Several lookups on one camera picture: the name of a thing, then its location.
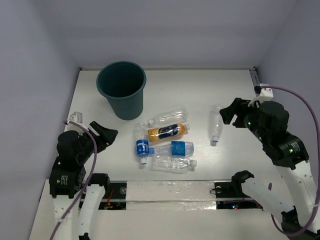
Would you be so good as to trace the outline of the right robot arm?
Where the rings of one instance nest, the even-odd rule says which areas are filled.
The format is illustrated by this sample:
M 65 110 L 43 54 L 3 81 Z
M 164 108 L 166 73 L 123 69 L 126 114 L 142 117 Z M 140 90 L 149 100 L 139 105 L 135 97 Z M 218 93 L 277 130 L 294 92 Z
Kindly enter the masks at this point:
M 293 204 L 259 184 L 247 170 L 235 173 L 221 192 L 245 195 L 258 202 L 271 213 L 273 221 L 281 224 L 278 230 L 290 240 L 318 240 L 320 192 L 311 174 L 304 143 L 287 131 L 288 111 L 275 101 L 260 103 L 235 98 L 219 113 L 224 124 L 246 128 L 261 142 L 262 150 L 286 183 Z

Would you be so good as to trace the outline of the crushed bottle blue label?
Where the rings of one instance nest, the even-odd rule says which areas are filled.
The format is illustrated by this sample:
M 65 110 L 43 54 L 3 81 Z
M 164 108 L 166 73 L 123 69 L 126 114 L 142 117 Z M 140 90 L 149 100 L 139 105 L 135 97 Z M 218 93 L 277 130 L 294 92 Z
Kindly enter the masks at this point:
M 136 156 L 138 157 L 141 167 L 145 168 L 148 163 L 148 158 L 152 156 L 149 144 L 149 134 L 147 126 L 143 122 L 139 122 L 134 127 L 134 138 L 136 147 Z

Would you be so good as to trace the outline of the blue label water bottle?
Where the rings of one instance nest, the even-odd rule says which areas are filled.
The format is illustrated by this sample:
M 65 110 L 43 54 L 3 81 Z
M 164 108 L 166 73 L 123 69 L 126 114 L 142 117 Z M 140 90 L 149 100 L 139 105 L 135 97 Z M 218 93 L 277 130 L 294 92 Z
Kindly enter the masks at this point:
M 149 147 L 148 153 L 157 156 L 190 157 L 194 154 L 194 144 L 189 141 L 171 141 L 169 144 Z

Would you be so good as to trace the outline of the aluminium rail right edge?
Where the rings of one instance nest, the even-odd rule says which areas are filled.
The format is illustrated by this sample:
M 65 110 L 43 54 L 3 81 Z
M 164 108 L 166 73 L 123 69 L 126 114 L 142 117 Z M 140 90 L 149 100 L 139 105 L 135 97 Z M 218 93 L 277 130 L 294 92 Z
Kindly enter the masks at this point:
M 250 69 L 249 73 L 250 73 L 250 77 L 251 77 L 253 86 L 254 87 L 258 86 L 260 84 L 260 80 L 259 80 L 258 73 L 257 73 L 256 69 L 255 68 Z

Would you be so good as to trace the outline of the dark green plastic bin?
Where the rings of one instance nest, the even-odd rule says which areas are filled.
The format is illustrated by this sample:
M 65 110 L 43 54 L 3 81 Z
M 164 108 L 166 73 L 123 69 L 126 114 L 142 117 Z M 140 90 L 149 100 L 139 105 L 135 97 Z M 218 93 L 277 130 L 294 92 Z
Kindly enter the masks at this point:
M 96 78 L 98 92 L 107 99 L 115 115 L 125 121 L 134 120 L 143 112 L 146 83 L 143 68 L 130 61 L 113 62 Z

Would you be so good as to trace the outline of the clear bottle front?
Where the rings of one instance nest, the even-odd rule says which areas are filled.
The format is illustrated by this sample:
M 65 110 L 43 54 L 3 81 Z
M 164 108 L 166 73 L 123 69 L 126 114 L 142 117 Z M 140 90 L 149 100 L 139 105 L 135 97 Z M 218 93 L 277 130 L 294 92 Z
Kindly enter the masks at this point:
M 151 170 L 165 173 L 185 174 L 192 172 L 198 162 L 189 157 L 154 156 L 152 158 Z

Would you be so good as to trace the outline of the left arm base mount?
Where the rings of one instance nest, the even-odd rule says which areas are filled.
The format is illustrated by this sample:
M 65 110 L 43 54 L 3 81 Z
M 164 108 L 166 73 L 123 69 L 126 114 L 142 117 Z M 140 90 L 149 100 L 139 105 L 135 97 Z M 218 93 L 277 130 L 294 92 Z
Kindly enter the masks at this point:
M 98 209 L 99 210 L 125 210 L 127 201 L 127 182 L 126 181 L 110 181 L 107 173 L 94 173 L 89 181 L 91 184 L 99 184 L 105 188 Z

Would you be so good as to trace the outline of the silver tape strip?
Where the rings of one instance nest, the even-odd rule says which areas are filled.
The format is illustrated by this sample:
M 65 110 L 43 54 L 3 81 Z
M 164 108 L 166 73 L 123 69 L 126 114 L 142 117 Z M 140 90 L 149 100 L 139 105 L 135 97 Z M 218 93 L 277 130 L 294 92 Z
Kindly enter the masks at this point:
M 129 211 L 216 210 L 213 181 L 128 181 Z

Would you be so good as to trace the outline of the orange drink bottle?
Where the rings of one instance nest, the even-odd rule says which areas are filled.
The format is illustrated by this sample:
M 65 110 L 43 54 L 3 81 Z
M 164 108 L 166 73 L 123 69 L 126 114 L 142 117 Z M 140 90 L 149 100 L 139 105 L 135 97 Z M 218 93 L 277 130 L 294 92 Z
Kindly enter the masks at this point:
M 147 133 L 151 142 L 157 142 L 170 137 L 182 136 L 186 134 L 189 130 L 189 124 L 177 123 L 165 127 L 152 128 L 149 129 Z

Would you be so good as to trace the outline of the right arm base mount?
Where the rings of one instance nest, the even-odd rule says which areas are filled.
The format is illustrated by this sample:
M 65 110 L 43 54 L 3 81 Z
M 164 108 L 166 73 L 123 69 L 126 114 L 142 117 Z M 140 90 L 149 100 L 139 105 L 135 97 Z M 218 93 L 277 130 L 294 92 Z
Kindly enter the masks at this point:
M 255 176 L 248 170 L 243 170 L 235 173 L 229 181 L 218 181 L 214 183 L 214 187 L 209 191 L 210 194 L 215 195 L 219 200 L 219 205 L 231 205 L 234 210 L 239 209 L 241 203 L 254 203 L 255 208 L 263 209 L 263 207 L 248 195 L 245 195 L 242 190 L 242 184 L 250 178 Z

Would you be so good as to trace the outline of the clear bottle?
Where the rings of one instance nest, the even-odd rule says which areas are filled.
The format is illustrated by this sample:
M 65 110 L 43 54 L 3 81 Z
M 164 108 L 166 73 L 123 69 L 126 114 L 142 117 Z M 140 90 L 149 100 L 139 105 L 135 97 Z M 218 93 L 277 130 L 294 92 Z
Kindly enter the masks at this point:
M 185 174 L 192 172 L 198 162 L 189 157 L 154 156 L 152 158 L 151 170 L 165 173 Z
M 180 108 L 155 115 L 147 121 L 147 125 L 149 127 L 165 127 L 171 124 L 184 123 L 188 117 L 188 110 L 186 108 Z
M 219 104 L 213 105 L 209 111 L 209 138 L 210 144 L 216 146 L 223 132 L 223 118 L 220 114 L 222 106 Z

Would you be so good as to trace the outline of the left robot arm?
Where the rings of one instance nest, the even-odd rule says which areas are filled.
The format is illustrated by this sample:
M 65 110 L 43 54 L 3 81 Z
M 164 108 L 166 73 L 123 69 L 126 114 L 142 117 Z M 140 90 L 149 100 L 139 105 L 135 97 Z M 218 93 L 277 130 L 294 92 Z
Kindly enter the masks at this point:
M 69 129 L 58 136 L 58 156 L 49 176 L 49 194 L 54 207 L 52 240 L 90 240 L 102 198 L 111 191 L 106 173 L 86 172 L 90 157 L 113 144 L 118 131 L 92 121 L 90 128 L 68 120 Z

